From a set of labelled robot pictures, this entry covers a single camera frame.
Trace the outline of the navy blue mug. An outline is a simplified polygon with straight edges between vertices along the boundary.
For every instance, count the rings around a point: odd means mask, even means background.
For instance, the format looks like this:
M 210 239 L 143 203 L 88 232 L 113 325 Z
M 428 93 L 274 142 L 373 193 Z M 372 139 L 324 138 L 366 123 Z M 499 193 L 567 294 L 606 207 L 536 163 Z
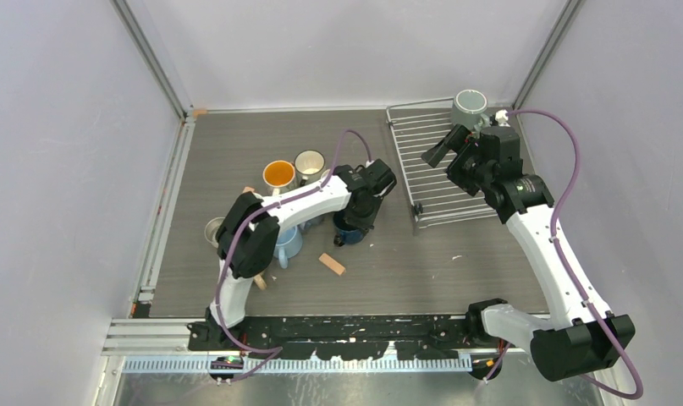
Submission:
M 360 243 L 373 228 L 367 222 L 347 216 L 343 211 L 333 214 L 333 227 L 333 244 L 337 247 Z

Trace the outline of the grey patterned mug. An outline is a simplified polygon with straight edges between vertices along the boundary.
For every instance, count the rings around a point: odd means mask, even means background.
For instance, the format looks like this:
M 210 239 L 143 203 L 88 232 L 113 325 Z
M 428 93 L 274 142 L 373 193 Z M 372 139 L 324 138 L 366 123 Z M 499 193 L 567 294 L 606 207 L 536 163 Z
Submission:
M 462 90 L 454 97 L 450 122 L 470 131 L 479 131 L 490 124 L 486 110 L 487 98 L 480 91 Z

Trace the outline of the small grey blue mug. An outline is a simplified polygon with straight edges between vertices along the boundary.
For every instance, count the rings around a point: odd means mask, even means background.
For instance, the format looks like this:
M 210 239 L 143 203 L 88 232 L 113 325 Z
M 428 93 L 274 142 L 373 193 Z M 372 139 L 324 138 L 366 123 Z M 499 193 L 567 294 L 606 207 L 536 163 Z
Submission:
M 313 217 L 299 225 L 301 232 L 307 232 L 310 228 L 320 225 L 324 220 L 324 215 Z

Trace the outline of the white fluted bowl cup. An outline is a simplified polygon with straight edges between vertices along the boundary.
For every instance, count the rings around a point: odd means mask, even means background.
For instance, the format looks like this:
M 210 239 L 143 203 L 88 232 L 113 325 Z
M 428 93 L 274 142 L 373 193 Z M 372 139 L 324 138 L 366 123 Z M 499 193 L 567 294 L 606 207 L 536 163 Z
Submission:
M 326 160 L 321 152 L 306 150 L 300 152 L 295 157 L 293 165 L 299 180 L 299 186 L 303 187 L 307 184 L 314 183 L 321 178 L 325 171 Z

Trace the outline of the light blue mug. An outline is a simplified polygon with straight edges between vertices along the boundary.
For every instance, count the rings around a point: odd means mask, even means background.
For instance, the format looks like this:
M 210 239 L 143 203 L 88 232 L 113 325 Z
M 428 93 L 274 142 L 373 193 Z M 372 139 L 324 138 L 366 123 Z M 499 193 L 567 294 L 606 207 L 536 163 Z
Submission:
M 289 260 L 298 255 L 302 247 L 302 233 L 298 226 L 294 226 L 278 236 L 273 256 L 281 268 L 287 269 Z

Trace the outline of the beige brown cup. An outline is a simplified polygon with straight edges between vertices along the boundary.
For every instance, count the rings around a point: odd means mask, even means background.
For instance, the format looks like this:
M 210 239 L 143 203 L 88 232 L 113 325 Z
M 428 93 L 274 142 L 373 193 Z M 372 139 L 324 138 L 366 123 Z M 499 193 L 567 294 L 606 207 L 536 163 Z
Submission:
M 221 227 L 223 224 L 223 217 L 214 217 L 212 220 L 210 220 L 205 228 L 204 228 L 204 237 L 205 240 L 215 249 L 218 248 L 218 238 L 217 238 L 217 233 L 218 229 Z

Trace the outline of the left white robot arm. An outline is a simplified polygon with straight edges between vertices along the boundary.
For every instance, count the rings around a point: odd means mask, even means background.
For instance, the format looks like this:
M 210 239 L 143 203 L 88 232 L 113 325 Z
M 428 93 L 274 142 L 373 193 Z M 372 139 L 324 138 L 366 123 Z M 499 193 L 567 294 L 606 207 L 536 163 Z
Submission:
M 316 182 L 283 194 L 239 195 L 214 234 L 219 275 L 204 321 L 188 326 L 191 350 L 230 350 L 240 343 L 239 323 L 245 319 L 251 285 L 275 259 L 282 233 L 328 213 L 339 214 L 345 225 L 368 233 L 396 184 L 390 166 L 376 159 L 358 167 L 338 166 Z

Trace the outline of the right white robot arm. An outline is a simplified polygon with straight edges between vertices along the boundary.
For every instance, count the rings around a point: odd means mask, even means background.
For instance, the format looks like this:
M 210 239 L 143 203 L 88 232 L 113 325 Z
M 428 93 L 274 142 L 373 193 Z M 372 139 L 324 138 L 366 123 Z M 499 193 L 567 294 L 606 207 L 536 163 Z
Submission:
M 449 153 L 447 178 L 467 194 L 484 194 L 523 250 L 548 304 L 549 317 L 517 310 L 504 299 L 470 304 L 465 335 L 477 347 L 496 338 L 526 351 L 549 381 L 612 367 L 613 345 L 627 347 L 636 333 L 628 315 L 615 315 L 589 282 L 553 222 L 554 199 L 543 179 L 523 171 L 520 137 L 508 126 L 472 133 L 456 124 L 422 160 L 436 167 Z

